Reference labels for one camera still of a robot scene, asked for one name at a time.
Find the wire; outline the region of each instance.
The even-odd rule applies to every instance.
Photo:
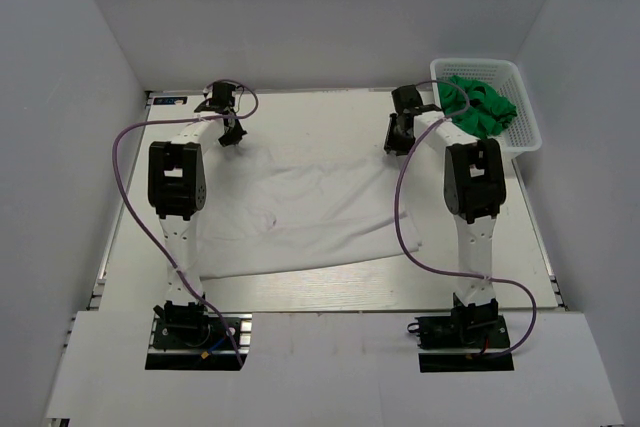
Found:
[[[140,127],[146,127],[149,125],[191,124],[199,120],[219,120],[219,119],[225,119],[225,118],[246,119],[248,117],[251,117],[256,112],[256,110],[258,110],[258,105],[260,101],[258,100],[258,96],[256,95],[256,93],[253,90],[251,90],[249,87],[247,87],[246,85],[240,82],[237,82],[235,80],[230,80],[230,79],[223,79],[223,80],[220,80],[219,82],[231,82],[233,84],[236,84],[240,87],[245,88],[251,95],[253,95],[253,98],[255,99],[255,105],[253,109],[251,109],[251,111],[249,111],[244,115],[212,115],[207,117],[200,117],[199,119],[188,118],[188,119],[171,119],[171,120],[147,120],[144,122],[138,122],[136,124],[132,124],[129,127],[126,127],[124,130],[122,130],[122,132],[120,132],[116,136],[115,140],[113,141],[113,147],[111,148],[111,162],[113,164],[113,173],[116,178],[116,185],[118,186],[118,191],[120,192],[120,196],[122,197],[122,202],[124,203],[125,207],[129,211],[129,214],[131,214],[131,217],[133,217],[133,220],[135,220],[135,222],[142,229],[142,231],[147,235],[147,237],[151,239],[151,242],[153,242],[156,245],[156,247],[160,249],[160,252],[162,252],[162,254],[167,258],[167,260],[169,261],[169,264],[171,264],[171,267],[173,267],[176,270],[178,277],[182,281],[182,284],[184,285],[184,288],[187,290],[187,292],[189,292],[194,299],[196,299],[198,302],[200,302],[201,304],[211,309],[218,316],[218,318],[220,319],[220,322],[224,326],[225,332],[227,332],[227,335],[231,340],[231,346],[233,347],[233,351],[236,354],[238,363],[240,364],[240,367],[242,367],[243,365],[242,356],[240,355],[240,350],[238,349],[238,345],[236,344],[236,341],[233,338],[233,335],[231,335],[231,331],[229,330],[229,324],[227,323],[226,319],[224,318],[222,313],[211,302],[209,302],[202,295],[196,292],[196,290],[191,286],[191,284],[189,284],[187,278],[185,277],[184,273],[180,269],[180,266],[178,266],[178,263],[173,258],[171,253],[169,253],[166,247],[162,245],[162,242],[160,242],[158,238],[155,235],[153,235],[153,233],[142,221],[140,216],[136,213],[135,209],[133,208],[133,205],[131,205],[131,201],[129,200],[129,196],[127,195],[127,191],[124,187],[124,183],[122,181],[122,174],[120,173],[120,166],[118,164],[118,146],[120,145],[120,141],[123,139],[125,135],[127,135],[132,130],[139,129]]]
[[[220,347],[222,345],[222,343],[225,341],[226,338],[227,338],[227,336],[225,335],[218,342],[216,342],[211,347],[209,347],[206,351],[204,351],[202,353],[203,358],[206,359],[208,356],[210,356],[213,353],[214,350],[216,350],[218,347]]]
[[[242,92],[240,92],[240,95],[238,95],[238,102],[236,103],[236,107],[233,109],[233,111],[237,114],[238,112],[240,112],[240,101],[242,100],[242,95],[244,94],[245,90],[244,87],[240,87],[242,89]]]
[[[196,348],[196,347],[201,347],[205,344],[205,342],[207,340],[209,340],[209,337],[211,337],[211,324],[207,325],[207,336],[204,338],[204,340],[202,342],[200,342],[199,344],[188,344],[187,342],[184,343],[184,345],[186,345],[187,347],[192,347],[192,348]]]
[[[418,145],[420,145],[420,143],[431,133],[433,132],[435,129],[437,129],[440,125],[442,125],[444,122],[446,122],[447,120],[451,119],[452,117],[455,117],[456,115],[460,115],[460,114],[464,114],[467,110],[469,110],[471,108],[471,102],[469,100],[469,96],[467,95],[467,93],[461,89],[459,86],[453,84],[452,82],[448,82],[446,80],[425,80],[423,82],[419,82],[417,84],[415,84],[415,87],[418,87],[420,85],[425,85],[425,84],[446,84],[446,85],[450,85],[451,87],[454,87],[455,89],[457,89],[460,93],[462,93],[462,95],[464,96],[464,100],[465,100],[465,107],[463,109],[460,109],[456,112],[452,112],[448,115],[445,115],[444,117],[436,120],[433,124],[431,124],[427,130],[425,130],[415,141],[415,143],[413,144],[413,147],[411,147],[411,149],[409,150],[409,152],[407,153],[407,158],[405,159],[404,163],[402,164],[402,167],[400,168],[400,174],[398,175],[398,182],[396,184],[396,191],[395,191],[395,195],[394,195],[394,201],[393,201],[393,221],[396,227],[396,236],[398,237],[398,242],[400,243],[400,248],[402,249],[402,251],[404,252],[404,254],[407,256],[407,258],[413,262],[415,265],[417,265],[418,267],[420,267],[421,269],[426,270],[427,272],[431,272],[433,274],[438,274],[438,275],[446,275],[448,277],[465,277],[465,278],[469,278],[469,279],[480,279],[480,280],[486,280],[488,282],[492,282],[492,283],[497,283],[497,284],[509,284],[509,285],[514,285],[520,289],[522,289],[524,291],[525,294],[527,294],[527,296],[529,297],[529,300],[531,300],[531,308],[532,308],[532,312],[531,312],[531,322],[529,323],[529,327],[527,328],[527,331],[525,332],[525,334],[522,336],[522,338],[516,342],[513,346],[509,347],[508,349],[502,351],[502,352],[498,352],[495,354],[490,354],[487,355],[486,358],[496,358],[496,357],[502,357],[503,355],[508,355],[511,352],[513,352],[514,350],[516,350],[518,347],[520,347],[522,344],[524,344],[527,339],[529,338],[529,336],[531,335],[531,332],[533,331],[533,327],[536,324],[536,319],[538,317],[538,304],[536,303],[536,299],[533,296],[533,294],[531,293],[531,291],[524,285],[521,284],[520,282],[517,282],[515,280],[510,280],[510,279],[500,279],[500,278],[496,278],[496,277],[485,277],[484,275],[481,274],[473,274],[473,273],[468,273],[468,272],[451,272],[448,270],[440,270],[440,269],[435,269],[433,267],[429,267],[426,264],[423,264],[422,262],[420,262],[418,259],[416,259],[413,254],[411,252],[409,252],[409,249],[407,248],[405,242],[404,242],[404,238],[402,237],[402,231],[400,229],[400,191],[402,189],[402,181],[404,179],[405,174],[407,173],[407,167],[409,166],[409,162],[411,161],[411,158],[413,157],[413,154],[415,153],[416,149],[418,148]]]

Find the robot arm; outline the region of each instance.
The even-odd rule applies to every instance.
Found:
[[[149,202],[156,209],[162,226],[165,247],[176,260],[194,290],[204,296],[197,270],[196,242],[199,211],[207,199],[203,157],[215,145],[215,121],[202,120],[200,112],[233,114],[236,87],[216,82],[208,87],[211,98],[196,109],[194,123],[166,142],[153,142],[149,148]],[[225,133],[218,142],[235,145],[246,132],[237,119],[224,119]],[[193,301],[184,289],[178,272],[167,266],[167,300],[175,304]]]
[[[414,86],[392,93],[396,114],[391,115],[385,150],[406,155],[415,143],[413,117],[424,113],[427,127],[442,118],[435,106],[424,106]],[[451,122],[442,123],[426,142],[444,156],[444,197],[454,215],[461,273],[492,276],[492,239],[506,185],[498,142],[478,140]],[[499,321],[498,303],[488,280],[460,277],[453,295],[451,324],[462,344],[472,344]]]

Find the green cloth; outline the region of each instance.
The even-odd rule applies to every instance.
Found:
[[[518,113],[516,107],[506,97],[501,97],[489,84],[479,80],[463,79],[454,75],[447,79],[462,88],[471,100],[471,108],[464,114],[453,117],[453,123],[467,134],[481,139],[499,135],[509,127]],[[438,84],[440,104],[445,114],[462,110],[465,106],[464,97],[458,89]]]

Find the white table surface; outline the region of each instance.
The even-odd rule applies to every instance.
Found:
[[[152,312],[81,312],[47,416],[71,426],[597,427],[622,422],[582,314],[542,313],[513,372],[420,373],[409,313],[256,314],[240,372],[145,371]],[[513,339],[528,312],[508,312]]]
[[[423,94],[426,102],[430,94]],[[149,119],[189,117],[202,96],[183,106],[151,106]],[[245,95],[242,110],[251,106]],[[276,160],[346,160],[382,152],[389,113],[389,92],[368,90],[266,93],[260,109],[243,121],[254,142],[268,145]],[[147,163],[151,142],[168,140],[182,126],[145,129],[130,185],[130,198],[151,230],[161,236],[147,201]],[[422,124],[416,122],[419,134]],[[526,284],[538,305],[557,301],[522,188],[511,162],[504,164],[507,201],[494,233],[494,276]],[[405,181],[405,199],[423,245],[416,256],[440,269],[456,269],[457,234],[443,198],[443,159],[428,146],[419,149]],[[101,311],[148,311],[164,301],[166,261],[125,212],[107,263]],[[451,308],[454,280],[426,273],[403,256],[282,274],[204,281],[207,298],[225,312],[277,311],[424,311]],[[511,286],[495,286],[502,308],[529,308],[528,298]]]

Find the black mounting bracket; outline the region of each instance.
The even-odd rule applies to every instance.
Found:
[[[195,112],[215,112],[219,115],[234,115],[233,108],[236,99],[233,96],[237,87],[229,82],[214,82],[211,87],[211,97],[205,98]],[[246,135],[238,119],[224,119],[224,134],[218,139],[220,145],[227,147],[237,145]]]
[[[423,350],[506,349],[510,346],[504,317],[498,315],[498,302],[464,306],[454,294],[451,315],[417,317],[407,326],[420,339]]]
[[[444,200],[449,212],[472,224],[479,217],[497,216],[506,198],[500,144],[495,139],[447,147]]]
[[[182,170],[179,176],[170,173]],[[202,210],[207,187],[200,144],[153,142],[149,147],[149,203],[161,219],[177,215],[189,220]]]
[[[236,105],[236,99],[233,93],[236,86],[228,82],[214,82],[211,90],[211,97],[205,98],[202,103],[196,107],[195,112],[215,112],[217,114],[226,114]]]

